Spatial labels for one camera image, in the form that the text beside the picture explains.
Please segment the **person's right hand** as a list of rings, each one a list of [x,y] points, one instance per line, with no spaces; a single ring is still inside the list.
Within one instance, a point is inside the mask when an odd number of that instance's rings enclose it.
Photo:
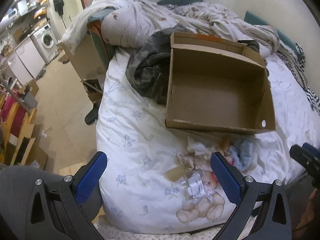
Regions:
[[[317,200],[319,200],[319,190],[314,189],[308,199],[306,210],[301,216],[300,223],[298,224],[297,229],[301,229],[302,227],[308,225],[314,219],[316,209],[315,205]]]

